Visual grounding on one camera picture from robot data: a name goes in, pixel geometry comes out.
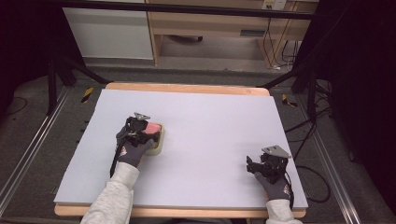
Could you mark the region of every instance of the gray carpet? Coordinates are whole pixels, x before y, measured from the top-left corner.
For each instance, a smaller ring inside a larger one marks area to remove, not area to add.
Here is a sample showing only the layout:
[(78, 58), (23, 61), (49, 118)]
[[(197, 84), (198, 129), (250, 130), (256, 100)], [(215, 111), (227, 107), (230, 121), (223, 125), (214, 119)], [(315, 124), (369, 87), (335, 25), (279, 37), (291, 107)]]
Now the gray carpet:
[[(93, 68), (97, 74), (108, 79), (132, 82), (163, 82), (213, 85), (255, 86), (272, 80), (276, 75), (240, 72), (179, 71), (160, 69), (109, 69)], [(57, 217), (54, 212), (54, 188), (59, 186), (64, 171), (73, 156), (78, 140), (90, 119), (100, 90), (99, 85), (89, 78), (77, 74), (78, 84), (71, 90), (64, 108), (52, 126), (47, 138), (35, 156), (21, 185), (9, 203), (3, 217), (30, 217), (78, 221), (76, 217)], [(292, 80), (288, 80), (271, 90), (276, 98), (276, 105), (285, 130), (304, 121), (300, 107), (283, 105), (281, 94), (289, 92)], [(20, 112), (3, 116), (0, 123), (0, 186), (3, 187), (7, 177), (16, 166), (23, 151), (27, 148), (47, 111), (47, 81), (44, 77), (19, 87), (15, 95), (27, 100), (28, 105)], [(84, 91), (94, 87), (88, 103), (80, 102)], [(303, 139), (308, 126), (287, 134), (289, 140)], [(361, 164), (348, 160), (347, 147), (337, 126), (328, 115), (318, 120), (317, 131), (321, 134), (326, 148), (332, 155), (348, 193), (363, 223), (396, 223), (395, 216), (385, 206), (382, 198), (371, 183)], [(293, 153), (301, 142), (290, 142)], [(324, 175), (312, 139), (309, 139), (301, 151), (296, 164), (308, 166)], [(305, 190), (312, 198), (322, 199), (326, 196), (326, 187), (316, 176), (306, 170), (298, 170)], [(332, 193), (326, 203), (309, 202), (305, 223), (345, 223), (343, 214)]]

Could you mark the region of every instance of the cable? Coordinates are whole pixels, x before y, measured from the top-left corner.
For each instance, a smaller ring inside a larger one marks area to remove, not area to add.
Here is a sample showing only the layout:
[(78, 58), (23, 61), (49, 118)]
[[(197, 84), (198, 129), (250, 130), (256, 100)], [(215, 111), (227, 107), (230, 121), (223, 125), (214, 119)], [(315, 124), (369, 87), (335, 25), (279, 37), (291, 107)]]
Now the cable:
[[(326, 108), (320, 110), (320, 111), (317, 113), (316, 117), (320, 116), (321, 114), (323, 114), (324, 112), (326, 112), (327, 110), (330, 110), (330, 109), (331, 109), (330, 107), (326, 107)], [(296, 126), (287, 129), (287, 130), (285, 131), (285, 133), (289, 133), (289, 132), (291, 132), (291, 131), (293, 131), (293, 130), (296, 130), (296, 129), (298, 129), (298, 128), (301, 128), (301, 127), (303, 127), (306, 123), (311, 122), (311, 120), (312, 120), (312, 119), (307, 119), (307, 120), (305, 120), (305, 121), (303, 121), (303, 122), (297, 124)]]
[(267, 37), (267, 34), (268, 34), (269, 37), (270, 37), (271, 47), (272, 47), (272, 49), (273, 49), (273, 59), (275, 59), (275, 61), (276, 61), (278, 67), (286, 66), (286, 64), (279, 63), (279, 62), (276, 60), (275, 52), (274, 52), (274, 45), (273, 45), (272, 38), (271, 38), (271, 35), (270, 35), (270, 24), (271, 24), (271, 18), (268, 18), (267, 32), (265, 32), (264, 40), (262, 41), (262, 48), (264, 49), (265, 56), (267, 57), (267, 60), (268, 60), (268, 63), (270, 64), (270, 66), (271, 66), (271, 67), (274, 67), (274, 66), (271, 64), (270, 57), (269, 57), (269, 55), (268, 55), (268, 53), (267, 53), (267, 50), (265, 49), (265, 37)]
[(16, 113), (22, 111), (22, 110), (27, 106), (27, 100), (26, 100), (25, 98), (22, 98), (22, 97), (18, 97), (18, 96), (17, 96), (17, 97), (14, 97), (14, 99), (22, 99), (22, 100), (24, 101), (24, 104), (23, 104), (22, 108), (20, 108), (20, 109), (14, 111), (14, 112), (6, 113), (6, 114), (5, 114), (6, 116), (16, 114)]
[(279, 66), (285, 66), (285, 64), (281, 64), (276, 60), (276, 56), (275, 56), (275, 49), (274, 49), (274, 44), (272, 42), (272, 37), (271, 37), (271, 32), (270, 32), (270, 24), (271, 24), (271, 18), (268, 18), (268, 24), (267, 24), (267, 32), (268, 33), (268, 37), (270, 37), (270, 43), (271, 43), (271, 48), (273, 50), (273, 59), (275, 60), (275, 62), (277, 64), (279, 64)]
[(305, 170), (308, 170), (308, 171), (314, 173), (315, 175), (317, 175), (318, 177), (320, 177), (320, 178), (323, 180), (324, 184), (326, 185), (326, 188), (327, 188), (327, 195), (326, 195), (326, 197), (325, 197), (324, 199), (322, 199), (322, 200), (313, 199), (313, 198), (311, 198), (309, 195), (308, 195), (308, 198), (307, 198), (307, 199), (308, 199), (309, 201), (311, 201), (311, 202), (314, 202), (314, 203), (326, 203), (327, 201), (329, 201), (329, 199), (330, 199), (330, 197), (331, 197), (331, 195), (332, 195), (332, 191), (331, 191), (331, 189), (330, 189), (330, 185), (329, 185), (329, 183), (327, 182), (327, 180), (326, 180), (319, 172), (317, 172), (317, 171), (315, 171), (314, 169), (311, 169), (311, 168), (309, 168), (309, 167), (302, 166), (302, 165), (296, 165), (296, 168), (305, 169)]
[(297, 160), (297, 157), (298, 157), (298, 155), (300, 154), (300, 151), (301, 151), (301, 149), (303, 148), (303, 146), (304, 146), (306, 140), (308, 140), (308, 137), (309, 137), (309, 135), (311, 134), (311, 132), (312, 132), (312, 133), (315, 132), (316, 126), (317, 126), (316, 123), (313, 124), (313, 125), (311, 126), (311, 128), (309, 129), (308, 133), (306, 134), (306, 136), (305, 136), (303, 142), (300, 144), (299, 148), (297, 149), (297, 152), (295, 153), (295, 155), (294, 155), (294, 157), (293, 157), (293, 159), (294, 159), (295, 161)]

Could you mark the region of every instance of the metal rail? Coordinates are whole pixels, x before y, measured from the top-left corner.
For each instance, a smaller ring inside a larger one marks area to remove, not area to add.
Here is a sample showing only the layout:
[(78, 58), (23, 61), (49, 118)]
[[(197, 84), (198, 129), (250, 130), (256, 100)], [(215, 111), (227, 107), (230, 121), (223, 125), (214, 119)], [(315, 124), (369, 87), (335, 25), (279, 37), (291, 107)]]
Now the metal rail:
[[(300, 96), (296, 97), (299, 105), (305, 105), (304, 100), (301, 99)], [(306, 111), (301, 107), (301, 110), (304, 114), (305, 119), (309, 119)], [(315, 132), (313, 135), (314, 145), (318, 152), (318, 156), (323, 165), (323, 170), (326, 173), (326, 176), (329, 178), (329, 184), (332, 187), (332, 191), (335, 195), (335, 198), (338, 202), (338, 205), (341, 208), (341, 212), (346, 219), (346, 223), (348, 224), (360, 224), (361, 220), (359, 215), (353, 205), (353, 202), (349, 198), (349, 194), (347, 193), (347, 189), (344, 186), (344, 183), (338, 174), (334, 164), (332, 163), (332, 159), (330, 158), (329, 153), (327, 152), (326, 147), (320, 137), (318, 132)]]
[(54, 108), (53, 112), (50, 115), (46, 116), (29, 147), (25, 150), (22, 158), (20, 159), (11, 176), (9, 177), (7, 183), (0, 191), (0, 217), (5, 212), (8, 203), (10, 202), (12, 196), (18, 188), (18, 185), (21, 183), (24, 175), (26, 174), (26, 171), (28, 170), (30, 164), (35, 158), (35, 154), (40, 149), (42, 143), (44, 142), (44, 139), (47, 137), (50, 128), (52, 127), (54, 121), (56, 120), (62, 107), (64, 106), (64, 102), (70, 90), (71, 87), (64, 87), (61, 95), (59, 96), (57, 106)]

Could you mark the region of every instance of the white board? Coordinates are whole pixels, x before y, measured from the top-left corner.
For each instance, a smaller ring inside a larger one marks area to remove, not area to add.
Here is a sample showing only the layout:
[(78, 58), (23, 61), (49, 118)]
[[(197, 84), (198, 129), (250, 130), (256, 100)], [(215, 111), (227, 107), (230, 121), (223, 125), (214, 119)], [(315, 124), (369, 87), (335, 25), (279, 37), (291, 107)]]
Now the white board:
[[(290, 148), (270, 96), (102, 90), (55, 198), (92, 203), (109, 179), (115, 135), (139, 112), (163, 124), (161, 154), (144, 157), (134, 206), (264, 208), (262, 186), (247, 172), (246, 156), (259, 162), (262, 147)], [(289, 161), (294, 207), (307, 202)]]

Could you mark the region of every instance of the hand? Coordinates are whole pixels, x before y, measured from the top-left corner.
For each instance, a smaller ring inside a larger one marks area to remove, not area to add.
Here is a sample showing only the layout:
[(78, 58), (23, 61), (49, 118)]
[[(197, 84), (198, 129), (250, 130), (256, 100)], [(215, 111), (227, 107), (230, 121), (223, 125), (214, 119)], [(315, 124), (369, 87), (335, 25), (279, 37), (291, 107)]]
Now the hand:
[(134, 167), (137, 167), (143, 154), (152, 147), (154, 140), (150, 139), (145, 145), (139, 145), (138, 147), (132, 146), (129, 141), (125, 141), (122, 146), (121, 153), (119, 155), (119, 162), (126, 162)]
[(254, 176), (256, 176), (256, 179), (264, 187), (268, 201), (276, 199), (290, 199), (289, 184), (286, 182), (285, 178), (279, 178), (275, 184), (270, 184), (262, 173), (256, 172)]

